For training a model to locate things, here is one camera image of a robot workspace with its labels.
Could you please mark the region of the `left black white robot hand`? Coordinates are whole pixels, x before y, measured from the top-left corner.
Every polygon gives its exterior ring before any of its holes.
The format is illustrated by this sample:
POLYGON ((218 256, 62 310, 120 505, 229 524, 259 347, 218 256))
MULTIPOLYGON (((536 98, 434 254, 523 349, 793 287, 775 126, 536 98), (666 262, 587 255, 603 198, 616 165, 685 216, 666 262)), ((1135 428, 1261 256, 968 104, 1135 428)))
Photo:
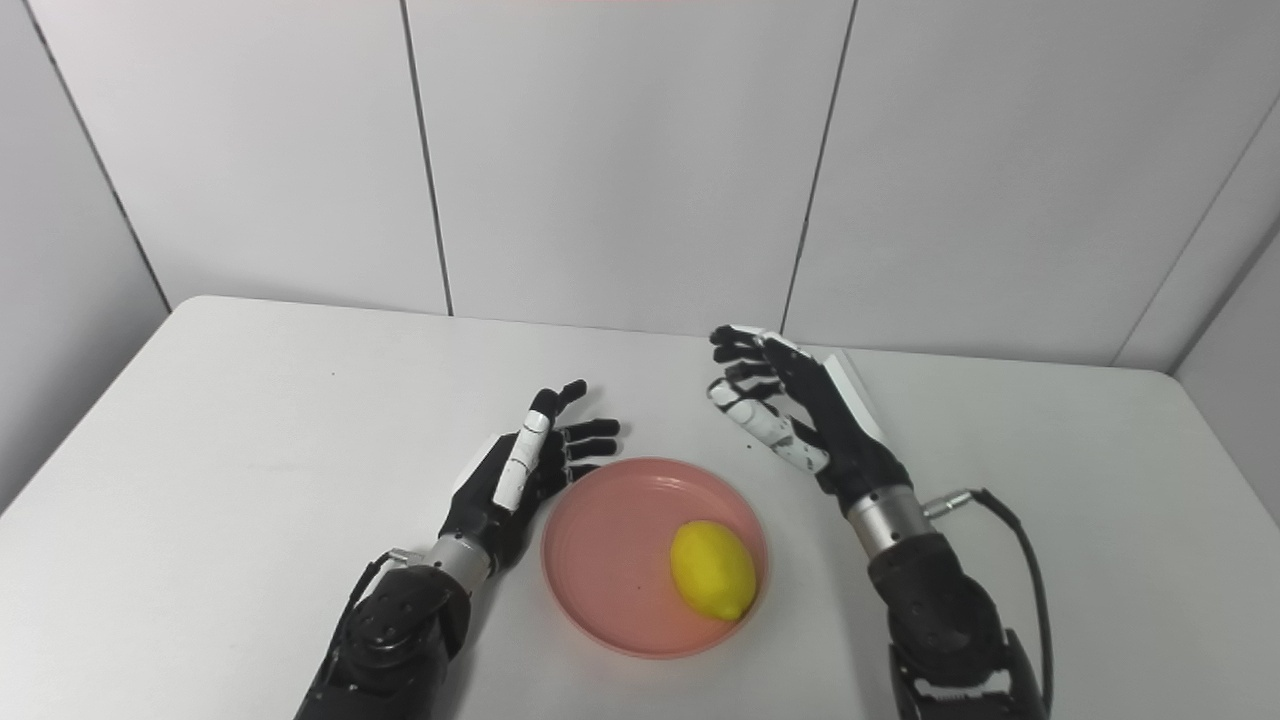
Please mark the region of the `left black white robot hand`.
POLYGON ((521 427, 498 436, 453 493, 439 537, 483 556, 486 577, 521 559, 545 501, 618 454, 618 420, 561 424, 564 410, 586 393, 584 379, 540 389, 521 427))

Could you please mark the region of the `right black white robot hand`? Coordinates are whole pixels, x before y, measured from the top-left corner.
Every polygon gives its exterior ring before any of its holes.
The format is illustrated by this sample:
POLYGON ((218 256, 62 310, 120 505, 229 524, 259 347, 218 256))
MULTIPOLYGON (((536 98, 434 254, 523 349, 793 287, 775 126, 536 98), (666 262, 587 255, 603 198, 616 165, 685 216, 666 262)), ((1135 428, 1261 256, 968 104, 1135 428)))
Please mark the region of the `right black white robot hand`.
POLYGON ((771 331, 721 325, 710 333, 724 374, 707 397, 785 461, 814 475, 847 511, 891 486, 905 466, 855 419, 826 366, 771 331))

